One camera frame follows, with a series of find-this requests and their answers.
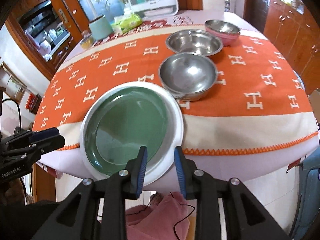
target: screw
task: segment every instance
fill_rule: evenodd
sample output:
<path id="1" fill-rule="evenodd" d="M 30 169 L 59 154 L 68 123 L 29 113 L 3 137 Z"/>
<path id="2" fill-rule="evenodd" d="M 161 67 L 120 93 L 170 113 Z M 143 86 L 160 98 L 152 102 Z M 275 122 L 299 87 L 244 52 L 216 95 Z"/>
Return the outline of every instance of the screw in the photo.
<path id="1" fill-rule="evenodd" d="M 92 179 L 86 178 L 82 181 L 82 184 L 88 186 L 92 183 Z"/>
<path id="2" fill-rule="evenodd" d="M 237 179 L 237 178 L 232 178 L 232 179 L 231 179 L 231 184 L 232 184 L 232 185 L 235 185 L 235 186 L 238 186 L 238 185 L 240 184 L 240 181 L 239 181 L 239 179 Z"/>
<path id="3" fill-rule="evenodd" d="M 196 176 L 202 176 L 204 172 L 202 170 L 195 170 L 195 175 Z"/>
<path id="4" fill-rule="evenodd" d="M 127 170 L 121 170 L 121 171 L 119 171 L 119 175 L 120 175 L 121 177 L 127 176 L 128 174 L 129 174 L 129 171 L 127 171 Z"/>

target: ceramic canister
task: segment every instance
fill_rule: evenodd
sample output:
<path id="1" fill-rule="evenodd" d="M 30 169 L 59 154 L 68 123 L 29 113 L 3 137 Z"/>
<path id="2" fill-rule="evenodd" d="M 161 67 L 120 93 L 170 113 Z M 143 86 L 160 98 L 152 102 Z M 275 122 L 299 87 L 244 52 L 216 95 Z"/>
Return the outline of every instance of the ceramic canister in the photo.
<path id="1" fill-rule="evenodd" d="M 89 28 L 96 41 L 102 40 L 113 33 L 112 27 L 104 15 L 91 21 Z"/>

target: white plate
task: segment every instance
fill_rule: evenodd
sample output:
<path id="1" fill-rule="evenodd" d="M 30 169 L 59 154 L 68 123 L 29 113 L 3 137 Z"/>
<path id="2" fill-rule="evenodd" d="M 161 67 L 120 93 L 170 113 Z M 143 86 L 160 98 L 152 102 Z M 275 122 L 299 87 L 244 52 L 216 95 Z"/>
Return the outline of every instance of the white plate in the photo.
<path id="1" fill-rule="evenodd" d="M 118 91 L 128 87 L 143 87 L 156 92 L 163 100 L 165 107 L 167 108 L 168 124 L 167 132 L 164 136 L 162 145 L 156 152 L 156 154 L 149 160 L 147 164 L 147 170 L 144 178 L 143 185 L 149 185 L 150 183 L 159 179 L 166 173 L 174 162 L 174 149 L 177 146 L 181 146 L 183 139 L 183 118 L 180 107 L 177 101 L 171 96 L 171 94 L 164 88 L 149 82 L 128 82 L 112 88 L 104 93 L 89 109 L 80 130 L 80 152 L 84 165 L 95 179 L 101 180 L 108 178 L 105 175 L 97 171 L 89 162 L 84 150 L 84 131 L 88 126 L 89 119 L 95 112 L 95 110 L 111 95 Z"/>

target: plate rim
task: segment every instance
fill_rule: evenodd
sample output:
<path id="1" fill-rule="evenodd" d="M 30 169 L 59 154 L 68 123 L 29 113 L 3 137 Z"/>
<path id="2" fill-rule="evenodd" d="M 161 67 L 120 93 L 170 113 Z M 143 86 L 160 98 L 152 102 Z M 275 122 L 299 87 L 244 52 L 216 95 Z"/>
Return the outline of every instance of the plate rim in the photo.
<path id="1" fill-rule="evenodd" d="M 146 186 L 146 185 L 149 185 L 152 182 L 156 181 L 157 179 L 159 179 L 162 175 L 164 175 L 170 169 L 170 167 L 174 163 L 174 149 L 176 146 L 181 146 L 182 141 L 183 141 L 184 124 L 183 124 L 183 117 L 182 117 L 182 112 L 181 112 L 180 106 L 177 103 L 177 101 L 174 99 L 174 97 L 167 90 L 165 90 L 163 87 L 158 86 L 153 83 L 150 83 L 150 82 L 133 81 L 133 82 L 123 83 L 123 84 L 118 85 L 118 86 L 108 90 L 107 92 L 105 92 L 102 96 L 100 96 L 97 99 L 97 101 L 95 103 L 93 103 L 93 105 L 90 107 L 89 111 L 85 115 L 84 120 L 81 124 L 80 138 L 79 138 L 80 153 L 81 153 L 81 157 L 82 157 L 82 160 L 84 162 L 85 167 L 88 169 L 88 171 L 92 174 L 92 176 L 95 179 L 101 180 L 101 179 L 106 179 L 106 178 L 110 177 L 106 174 L 103 174 L 103 173 L 97 171 L 89 162 L 87 155 L 85 153 L 85 150 L 84 150 L 84 130 L 86 129 L 86 127 L 88 125 L 89 118 L 93 115 L 95 110 L 102 104 L 104 99 L 106 99 L 109 96 L 119 92 L 122 89 L 128 88 L 128 87 L 143 87 L 143 88 L 147 88 L 147 89 L 152 90 L 153 92 L 158 94 L 158 96 L 162 100 L 167 101 L 167 104 L 166 104 L 166 102 L 164 102 L 164 104 L 165 104 L 166 108 L 168 105 L 170 105 L 171 110 L 172 110 L 172 114 L 175 116 L 175 119 L 176 119 L 176 125 L 174 127 L 175 133 L 173 135 L 171 145 L 169 146 L 169 151 L 167 151 L 165 153 L 165 156 L 162 160 L 162 164 L 157 165 L 156 167 L 153 167 L 152 172 L 148 172 L 148 166 L 147 166 L 147 171 L 146 171 L 145 179 L 144 179 L 144 183 L 143 183 L 143 186 Z"/>

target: stainless steel bowl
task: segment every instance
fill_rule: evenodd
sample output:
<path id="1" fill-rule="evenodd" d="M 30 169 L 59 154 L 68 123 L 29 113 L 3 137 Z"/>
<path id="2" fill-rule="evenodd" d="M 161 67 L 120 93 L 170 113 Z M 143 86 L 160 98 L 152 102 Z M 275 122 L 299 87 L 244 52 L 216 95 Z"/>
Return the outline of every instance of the stainless steel bowl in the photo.
<path id="1" fill-rule="evenodd" d="M 165 59 L 158 74 L 163 87 L 175 98 L 195 101 L 207 94 L 217 80 L 218 71 L 209 58 L 181 52 Z"/>
<path id="2" fill-rule="evenodd" d="M 232 23 L 224 22 L 221 20 L 206 21 L 205 26 L 211 30 L 229 34 L 231 36 L 240 34 L 240 29 L 237 26 L 233 25 Z"/>
<path id="3" fill-rule="evenodd" d="M 204 56 L 219 53 L 223 44 L 220 38 L 202 30 L 182 30 L 171 34 L 165 41 L 173 52 L 194 52 Z"/>

